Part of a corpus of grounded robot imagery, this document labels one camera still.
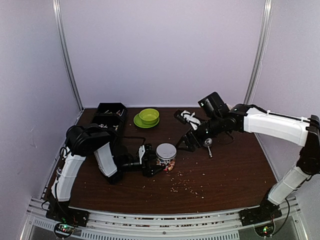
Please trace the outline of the clear plastic jar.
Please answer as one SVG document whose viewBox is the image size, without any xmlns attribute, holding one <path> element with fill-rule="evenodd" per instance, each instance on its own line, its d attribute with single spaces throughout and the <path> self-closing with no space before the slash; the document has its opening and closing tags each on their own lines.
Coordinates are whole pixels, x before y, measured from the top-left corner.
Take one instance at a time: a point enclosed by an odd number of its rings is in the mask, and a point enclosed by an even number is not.
<svg viewBox="0 0 320 240">
<path fill-rule="evenodd" d="M 156 164 L 158 166 L 163 167 L 163 171 L 170 172 L 175 167 L 176 159 L 175 158 L 172 158 L 172 159 L 160 159 L 160 158 L 158 158 L 156 160 Z"/>
</svg>

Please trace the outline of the silver metal scoop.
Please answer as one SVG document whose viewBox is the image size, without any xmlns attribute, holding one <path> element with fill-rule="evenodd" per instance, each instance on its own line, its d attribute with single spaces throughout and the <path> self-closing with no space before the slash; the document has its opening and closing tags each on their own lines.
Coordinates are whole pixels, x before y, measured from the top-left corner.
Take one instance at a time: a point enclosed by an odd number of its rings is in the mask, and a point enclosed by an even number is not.
<svg viewBox="0 0 320 240">
<path fill-rule="evenodd" d="M 212 151 L 211 151 L 212 144 L 213 144 L 213 140 L 211 138 L 207 138 L 203 143 L 203 146 L 205 148 L 207 148 L 207 150 L 208 150 L 208 155 L 209 155 L 210 158 L 213 157 L 213 154 L 212 154 Z"/>
</svg>

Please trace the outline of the silver jar lid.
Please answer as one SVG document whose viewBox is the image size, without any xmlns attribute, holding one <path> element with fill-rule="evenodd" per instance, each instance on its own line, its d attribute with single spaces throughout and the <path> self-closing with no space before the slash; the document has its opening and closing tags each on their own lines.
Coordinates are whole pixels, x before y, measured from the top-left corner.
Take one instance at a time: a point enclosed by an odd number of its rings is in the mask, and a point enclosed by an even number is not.
<svg viewBox="0 0 320 240">
<path fill-rule="evenodd" d="M 171 143 L 162 143 L 157 146 L 156 155 L 162 160 L 171 160 L 176 157 L 177 149 Z"/>
</svg>

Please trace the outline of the green bowl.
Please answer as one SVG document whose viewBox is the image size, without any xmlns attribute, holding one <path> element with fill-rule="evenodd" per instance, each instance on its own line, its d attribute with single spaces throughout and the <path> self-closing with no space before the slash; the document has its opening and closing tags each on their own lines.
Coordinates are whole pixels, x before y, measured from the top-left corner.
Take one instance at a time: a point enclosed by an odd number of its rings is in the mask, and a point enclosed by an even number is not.
<svg viewBox="0 0 320 240">
<path fill-rule="evenodd" d="M 146 108 L 140 111 L 139 116 L 144 123 L 151 124 L 152 121 L 160 117 L 160 113 L 154 108 Z"/>
</svg>

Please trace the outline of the green saucer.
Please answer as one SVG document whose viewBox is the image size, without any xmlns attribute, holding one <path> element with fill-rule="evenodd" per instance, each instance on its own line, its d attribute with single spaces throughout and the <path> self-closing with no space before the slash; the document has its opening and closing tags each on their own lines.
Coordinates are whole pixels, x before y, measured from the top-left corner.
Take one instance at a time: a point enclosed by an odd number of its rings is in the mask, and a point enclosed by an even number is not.
<svg viewBox="0 0 320 240">
<path fill-rule="evenodd" d="M 155 121 L 152 121 L 150 124 L 149 123 L 145 123 L 142 121 L 142 119 L 140 118 L 139 114 L 136 114 L 133 118 L 133 123 L 142 129 L 149 129 L 149 128 L 153 128 L 155 127 L 158 123 L 160 122 L 160 118 L 158 117 Z"/>
</svg>

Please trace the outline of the black three-compartment candy tray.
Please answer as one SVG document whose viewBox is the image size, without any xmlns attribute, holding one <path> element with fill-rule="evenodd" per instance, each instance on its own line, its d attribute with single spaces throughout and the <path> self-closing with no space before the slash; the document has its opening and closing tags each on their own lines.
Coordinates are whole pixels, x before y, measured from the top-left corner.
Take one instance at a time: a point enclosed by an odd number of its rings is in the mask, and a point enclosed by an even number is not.
<svg viewBox="0 0 320 240">
<path fill-rule="evenodd" d="M 127 113 L 128 109 L 121 102 L 101 102 L 91 124 L 97 124 L 103 130 L 107 130 L 117 144 L 123 134 Z"/>
</svg>

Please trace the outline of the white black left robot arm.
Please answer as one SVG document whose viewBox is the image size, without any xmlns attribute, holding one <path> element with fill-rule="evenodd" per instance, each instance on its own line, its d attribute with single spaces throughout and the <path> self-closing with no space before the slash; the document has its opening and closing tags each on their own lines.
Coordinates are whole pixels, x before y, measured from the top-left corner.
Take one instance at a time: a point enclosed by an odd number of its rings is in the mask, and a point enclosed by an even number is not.
<svg viewBox="0 0 320 240">
<path fill-rule="evenodd" d="M 114 185 L 125 172 L 141 171 L 151 178 L 165 169 L 157 163 L 157 155 L 149 143 L 142 143 L 136 154 L 119 141 L 122 136 L 97 124 L 73 125 L 66 132 L 65 146 L 61 154 L 63 166 L 57 169 L 56 179 L 51 187 L 51 196 L 58 202 L 52 213 L 61 222 L 72 218 L 72 211 L 62 202 L 68 202 L 78 171 L 87 157 L 94 156 L 98 168 L 107 181 Z"/>
</svg>

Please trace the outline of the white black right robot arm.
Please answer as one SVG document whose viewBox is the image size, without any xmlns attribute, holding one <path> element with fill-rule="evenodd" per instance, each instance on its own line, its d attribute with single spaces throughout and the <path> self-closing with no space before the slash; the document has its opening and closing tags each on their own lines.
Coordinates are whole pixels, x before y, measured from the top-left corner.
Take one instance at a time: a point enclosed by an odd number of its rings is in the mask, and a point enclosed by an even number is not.
<svg viewBox="0 0 320 240">
<path fill-rule="evenodd" d="M 174 117 L 182 124 L 189 124 L 190 129 L 180 138 L 185 151 L 194 152 L 204 146 L 209 139 L 221 133 L 232 132 L 255 134 L 262 138 L 275 140 L 276 143 L 296 145 L 298 159 L 291 169 L 283 175 L 266 194 L 257 210 L 259 220 L 268 220 L 276 207 L 312 176 L 320 173 L 320 119 L 316 115 L 310 117 L 290 116 L 265 110 L 254 104 L 239 103 L 231 107 L 225 103 L 217 92 L 198 101 L 206 119 L 196 116 L 188 110 L 177 110 Z"/>
</svg>

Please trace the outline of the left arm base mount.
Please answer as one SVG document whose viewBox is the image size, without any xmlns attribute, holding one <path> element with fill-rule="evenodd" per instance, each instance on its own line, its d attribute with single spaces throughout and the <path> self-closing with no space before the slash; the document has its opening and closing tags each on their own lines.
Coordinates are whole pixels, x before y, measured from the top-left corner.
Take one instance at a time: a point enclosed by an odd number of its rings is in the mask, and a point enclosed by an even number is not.
<svg viewBox="0 0 320 240">
<path fill-rule="evenodd" d="M 49 203 L 45 217 L 56 221 L 53 233 L 59 239 L 69 238 L 76 228 L 86 227 L 90 213 L 69 207 L 69 202 L 59 202 L 54 197 L 47 200 Z"/>
</svg>

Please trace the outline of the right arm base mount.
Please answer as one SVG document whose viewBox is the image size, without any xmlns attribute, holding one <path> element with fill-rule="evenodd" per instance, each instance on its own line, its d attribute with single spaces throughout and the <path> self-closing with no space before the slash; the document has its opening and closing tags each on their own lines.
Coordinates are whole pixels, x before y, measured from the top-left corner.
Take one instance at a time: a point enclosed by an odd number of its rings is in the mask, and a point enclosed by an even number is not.
<svg viewBox="0 0 320 240">
<path fill-rule="evenodd" d="M 282 216 L 279 205 L 271 203 L 266 198 L 259 206 L 245 208 L 238 214 L 243 227 L 255 225 L 255 233 L 263 238 L 271 237 L 276 232 L 275 219 Z"/>
</svg>

